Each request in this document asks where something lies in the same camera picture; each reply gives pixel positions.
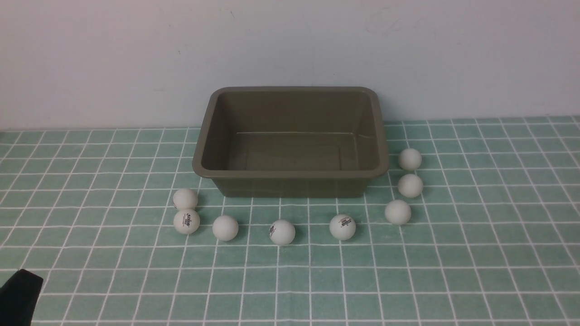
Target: white ball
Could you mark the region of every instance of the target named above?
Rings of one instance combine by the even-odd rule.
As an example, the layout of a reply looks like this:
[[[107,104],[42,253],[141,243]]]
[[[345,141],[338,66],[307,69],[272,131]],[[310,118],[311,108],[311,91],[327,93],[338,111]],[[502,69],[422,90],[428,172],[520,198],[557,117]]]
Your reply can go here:
[[[403,170],[414,171],[421,166],[421,153],[414,148],[407,148],[399,154],[399,165]]]
[[[330,233],[338,240],[344,241],[353,237],[357,226],[353,218],[345,214],[339,214],[330,221]]]
[[[213,235],[219,240],[230,241],[238,234],[238,221],[229,215],[222,215],[213,221]]]
[[[387,221],[395,225],[403,225],[411,218],[411,207],[406,202],[395,199],[385,207]]]
[[[416,175],[404,175],[398,184],[401,195],[407,198],[415,198],[423,192],[423,181]]]
[[[175,214],[173,226],[181,234],[194,233],[200,226],[200,216],[193,209],[184,209]]]
[[[289,245],[295,235],[294,225],[287,220],[277,220],[270,226],[270,240],[277,245]]]
[[[192,189],[179,189],[173,194],[175,208],[194,209],[197,206],[197,194]]]

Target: black fabric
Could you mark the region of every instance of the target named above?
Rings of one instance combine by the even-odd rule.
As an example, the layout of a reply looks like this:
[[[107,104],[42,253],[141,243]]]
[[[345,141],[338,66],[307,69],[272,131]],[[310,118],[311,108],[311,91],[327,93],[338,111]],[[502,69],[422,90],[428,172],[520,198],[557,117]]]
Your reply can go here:
[[[0,325],[30,326],[42,277],[21,269],[0,288]]]

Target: table tennis ball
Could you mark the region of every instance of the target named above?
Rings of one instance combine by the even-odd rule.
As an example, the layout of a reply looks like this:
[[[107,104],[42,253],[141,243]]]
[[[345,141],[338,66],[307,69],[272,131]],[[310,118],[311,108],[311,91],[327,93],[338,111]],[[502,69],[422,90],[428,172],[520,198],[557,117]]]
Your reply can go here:
[[[200,216],[193,209],[184,209],[175,214],[173,226],[181,234],[194,233],[200,226]]]
[[[421,166],[421,153],[414,148],[407,148],[399,154],[399,165],[403,170],[414,171]]]
[[[175,208],[194,209],[197,205],[197,194],[192,189],[179,189],[173,194]]]
[[[287,220],[277,220],[270,226],[270,240],[277,245],[289,245],[295,235],[294,225]]]
[[[353,237],[357,226],[353,218],[345,214],[339,214],[330,221],[330,233],[338,240],[344,241]]]
[[[423,181],[416,175],[404,175],[398,184],[401,195],[407,198],[415,198],[423,192]]]
[[[411,218],[411,207],[406,202],[395,199],[385,207],[387,221],[395,225],[403,225]]]
[[[230,241],[238,234],[238,221],[229,215],[222,215],[213,221],[213,235],[219,240]]]

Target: white grid line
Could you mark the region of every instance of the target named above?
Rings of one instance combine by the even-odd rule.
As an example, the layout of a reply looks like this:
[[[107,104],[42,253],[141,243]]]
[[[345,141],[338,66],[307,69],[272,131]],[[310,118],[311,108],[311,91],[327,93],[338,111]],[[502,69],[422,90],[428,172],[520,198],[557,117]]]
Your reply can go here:
[[[387,171],[387,177],[389,178],[389,183],[393,184],[393,179],[391,178],[391,174],[389,173],[389,171]],[[391,187],[391,195],[393,196],[393,198],[395,198],[395,192],[394,192],[394,187]],[[409,276],[409,284],[411,286],[411,292],[413,295],[413,303],[415,305],[415,314],[417,316],[417,322],[419,324],[419,326],[422,325],[422,321],[421,321],[421,315],[419,314],[419,302],[417,301],[417,294],[415,292],[415,285],[413,284],[413,275],[411,274],[411,264],[409,263],[409,257],[407,256],[407,249],[405,246],[405,238],[403,237],[403,227],[401,226],[396,226],[399,229],[399,235],[401,237],[401,245],[403,247],[403,255],[405,256],[405,264],[406,266],[403,267],[407,270],[407,275]]]

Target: plastic tub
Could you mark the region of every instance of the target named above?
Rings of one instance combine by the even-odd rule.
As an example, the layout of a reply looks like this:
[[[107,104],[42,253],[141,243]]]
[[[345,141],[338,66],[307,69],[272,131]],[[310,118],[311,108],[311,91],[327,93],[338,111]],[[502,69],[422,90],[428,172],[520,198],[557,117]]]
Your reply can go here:
[[[360,197],[388,167],[379,101],[362,87],[217,90],[193,158],[227,197]]]

